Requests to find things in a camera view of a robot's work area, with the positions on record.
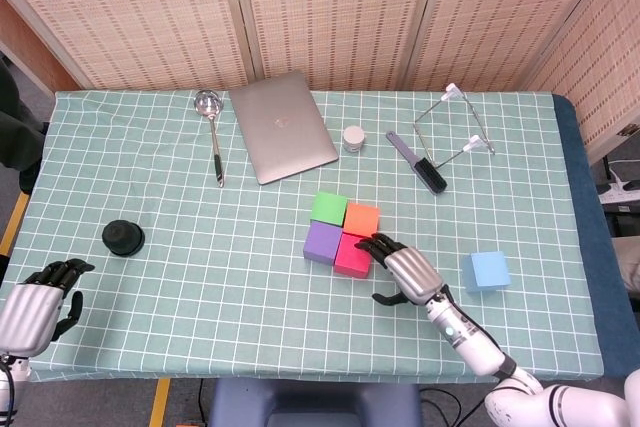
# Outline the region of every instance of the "black round object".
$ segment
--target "black round object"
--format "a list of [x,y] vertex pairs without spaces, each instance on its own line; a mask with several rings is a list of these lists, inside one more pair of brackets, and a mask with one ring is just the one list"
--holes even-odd
[[102,231],[102,241],[107,248],[121,257],[138,253],[144,245],[144,232],[133,222],[114,220]]

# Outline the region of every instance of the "laptop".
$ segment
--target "laptop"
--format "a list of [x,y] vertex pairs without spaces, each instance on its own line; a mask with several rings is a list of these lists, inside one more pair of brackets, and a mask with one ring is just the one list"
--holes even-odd
[[338,160],[302,72],[261,80],[229,95],[259,184]]

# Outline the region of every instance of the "blue table edge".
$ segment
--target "blue table edge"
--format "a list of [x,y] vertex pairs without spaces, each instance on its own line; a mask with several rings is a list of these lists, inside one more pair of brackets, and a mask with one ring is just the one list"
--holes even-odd
[[575,108],[567,98],[552,95],[604,375],[626,377],[640,368],[640,330],[591,177]]

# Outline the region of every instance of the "brush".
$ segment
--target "brush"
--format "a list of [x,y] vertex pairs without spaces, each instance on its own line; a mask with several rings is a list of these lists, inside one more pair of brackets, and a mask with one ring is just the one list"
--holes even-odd
[[418,178],[426,185],[431,192],[439,194],[447,188],[447,182],[442,178],[440,173],[436,170],[435,166],[427,160],[426,157],[422,159],[418,157],[409,148],[407,144],[396,134],[390,130],[387,132],[387,140],[400,152],[402,157],[409,162],[411,170],[415,172]]

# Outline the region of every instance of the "foam cube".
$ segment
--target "foam cube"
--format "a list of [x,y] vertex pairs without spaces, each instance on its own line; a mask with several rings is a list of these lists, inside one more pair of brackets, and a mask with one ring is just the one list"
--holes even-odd
[[347,198],[343,195],[318,192],[313,199],[311,220],[342,227],[344,213],[347,210]]
[[462,261],[462,277],[467,292],[498,290],[511,283],[507,260],[502,252],[478,252]]
[[312,221],[307,233],[307,240],[302,248],[302,255],[305,259],[333,265],[341,235],[342,229],[340,227]]
[[345,234],[371,237],[378,231],[379,217],[380,209],[377,207],[349,202],[343,230]]
[[355,247],[361,240],[356,235],[342,234],[333,267],[335,272],[358,279],[364,279],[369,275],[371,256],[364,250],[356,249]]

